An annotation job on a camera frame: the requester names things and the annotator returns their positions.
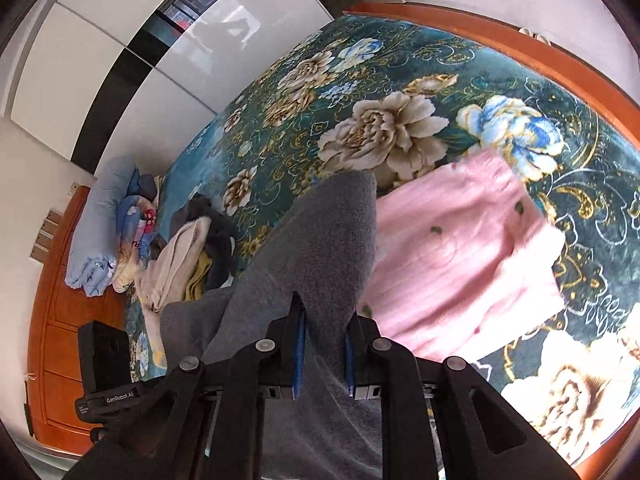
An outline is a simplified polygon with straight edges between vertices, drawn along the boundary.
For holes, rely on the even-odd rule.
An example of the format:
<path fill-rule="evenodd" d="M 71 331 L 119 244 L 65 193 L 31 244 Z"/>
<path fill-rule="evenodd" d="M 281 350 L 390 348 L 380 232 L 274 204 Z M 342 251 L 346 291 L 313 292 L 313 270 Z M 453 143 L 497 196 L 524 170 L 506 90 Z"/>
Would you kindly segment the grey knit sweater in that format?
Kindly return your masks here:
<path fill-rule="evenodd" d="M 294 294 L 307 315 L 302 394 L 265 411 L 262 478 L 377 479 L 381 410 L 352 400 L 344 379 L 347 325 L 375 258 L 375 178 L 343 171 L 300 196 L 241 277 L 160 316 L 167 365 L 185 356 L 231 358 L 288 313 Z"/>

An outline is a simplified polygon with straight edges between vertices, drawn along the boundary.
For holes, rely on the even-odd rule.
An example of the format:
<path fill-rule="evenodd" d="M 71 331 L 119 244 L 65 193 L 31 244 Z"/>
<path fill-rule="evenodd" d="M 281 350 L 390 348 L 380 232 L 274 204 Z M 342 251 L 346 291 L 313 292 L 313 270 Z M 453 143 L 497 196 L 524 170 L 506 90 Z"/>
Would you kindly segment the cream fluffy garment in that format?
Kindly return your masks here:
<path fill-rule="evenodd" d="M 198 264 L 209 227 L 208 217 L 186 223 L 171 237 L 158 258 L 150 261 L 134 278 L 152 360 L 162 370 L 167 368 L 167 358 L 160 336 L 160 317 L 168 304 L 183 300 L 186 282 Z"/>

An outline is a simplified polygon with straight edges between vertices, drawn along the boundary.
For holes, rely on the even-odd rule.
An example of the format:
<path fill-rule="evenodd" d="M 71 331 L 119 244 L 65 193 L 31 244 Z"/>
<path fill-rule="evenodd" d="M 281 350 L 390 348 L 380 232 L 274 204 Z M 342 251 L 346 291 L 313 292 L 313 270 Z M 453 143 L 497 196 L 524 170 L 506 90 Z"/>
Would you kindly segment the mustard yellow knit garment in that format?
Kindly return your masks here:
<path fill-rule="evenodd" d="M 184 289 L 184 300 L 194 301 L 199 300 L 204 292 L 204 285 L 206 284 L 207 275 L 212 267 L 212 258 L 206 254 L 203 250 L 198 256 L 198 262 L 194 268 L 194 271 L 186 282 L 186 288 Z"/>

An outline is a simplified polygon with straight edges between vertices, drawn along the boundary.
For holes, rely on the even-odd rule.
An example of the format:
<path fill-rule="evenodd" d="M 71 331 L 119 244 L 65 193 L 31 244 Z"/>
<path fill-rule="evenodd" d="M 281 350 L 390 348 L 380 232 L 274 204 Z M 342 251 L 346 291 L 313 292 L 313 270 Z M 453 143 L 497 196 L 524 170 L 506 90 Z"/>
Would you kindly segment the pink folded garment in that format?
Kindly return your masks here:
<path fill-rule="evenodd" d="M 380 198 L 376 228 L 359 309 L 415 356 L 476 361 L 562 310 L 565 236 L 492 151 Z"/>

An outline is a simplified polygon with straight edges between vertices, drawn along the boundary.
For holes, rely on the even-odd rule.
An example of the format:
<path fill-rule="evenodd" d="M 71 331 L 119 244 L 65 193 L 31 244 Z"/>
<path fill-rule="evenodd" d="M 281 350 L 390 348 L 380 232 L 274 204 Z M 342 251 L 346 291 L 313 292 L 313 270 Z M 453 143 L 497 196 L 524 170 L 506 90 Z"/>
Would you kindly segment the dark grey garment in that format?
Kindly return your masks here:
<path fill-rule="evenodd" d="M 172 215 L 169 223 L 169 235 L 174 236 L 178 229 L 186 223 L 201 217 L 207 217 L 210 220 L 204 245 L 206 255 L 212 259 L 212 266 L 206 274 L 203 286 L 204 292 L 208 292 L 215 288 L 221 288 L 235 271 L 233 253 L 236 232 L 231 219 L 226 214 L 216 211 L 207 196 L 195 193 L 185 205 Z"/>

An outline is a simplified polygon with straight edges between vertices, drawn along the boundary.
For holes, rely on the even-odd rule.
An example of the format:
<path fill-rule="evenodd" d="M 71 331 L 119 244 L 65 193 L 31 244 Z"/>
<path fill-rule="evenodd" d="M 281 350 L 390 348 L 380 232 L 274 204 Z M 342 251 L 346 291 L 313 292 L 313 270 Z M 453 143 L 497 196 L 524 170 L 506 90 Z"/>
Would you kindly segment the teal floral bed blanket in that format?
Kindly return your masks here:
<path fill-rule="evenodd" d="M 232 127 L 226 111 L 237 100 L 216 119 L 225 129 Z M 380 199 L 442 166 L 492 151 L 509 165 L 534 202 L 527 182 L 555 170 L 565 141 L 552 122 L 519 99 L 493 96 L 484 105 L 451 116 L 439 113 L 424 89 L 401 88 L 358 101 L 322 133 L 317 146 L 320 178 L 306 191 L 334 172 L 364 170 L 375 175 Z M 250 203 L 257 176 L 256 167 L 244 168 L 219 196 L 195 192 L 208 196 L 231 218 L 238 234 L 236 260 L 236 217 Z M 559 223 L 534 204 L 564 234 Z M 159 213 L 156 232 L 169 238 L 172 215 L 161 229 Z M 565 330 L 545 330 L 550 318 L 473 363 L 570 464 L 578 465 L 639 406 L 639 298 L 617 332 L 588 344 Z"/>

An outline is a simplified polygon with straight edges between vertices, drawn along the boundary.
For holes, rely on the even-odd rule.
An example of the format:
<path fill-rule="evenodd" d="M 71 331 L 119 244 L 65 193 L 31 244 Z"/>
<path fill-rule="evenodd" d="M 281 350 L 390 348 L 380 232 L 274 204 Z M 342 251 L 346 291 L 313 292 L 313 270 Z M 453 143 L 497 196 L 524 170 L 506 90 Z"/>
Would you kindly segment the white wardrobe with black strips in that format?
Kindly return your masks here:
<path fill-rule="evenodd" d="M 161 172 L 344 0 L 36 0 L 1 55 L 1 114 L 86 171 Z"/>

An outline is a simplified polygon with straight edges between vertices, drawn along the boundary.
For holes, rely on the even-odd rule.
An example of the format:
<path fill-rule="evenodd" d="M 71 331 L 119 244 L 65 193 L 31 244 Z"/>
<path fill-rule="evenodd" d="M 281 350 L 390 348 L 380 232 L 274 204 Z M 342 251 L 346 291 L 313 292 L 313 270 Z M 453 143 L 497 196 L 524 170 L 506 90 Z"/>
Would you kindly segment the orange wooden bed frame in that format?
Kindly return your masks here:
<path fill-rule="evenodd" d="M 592 67 L 515 29 L 462 11 L 361 3 L 277 60 L 163 175 L 158 225 L 195 192 L 219 196 L 256 167 L 236 217 L 239 263 L 320 178 L 318 140 L 360 100 L 424 89 L 455 115 L 519 99 L 559 129 L 556 168 L 526 186 L 560 227 L 554 274 L 565 300 L 544 323 L 585 344 L 617 332 L 639 298 L 639 109 Z"/>

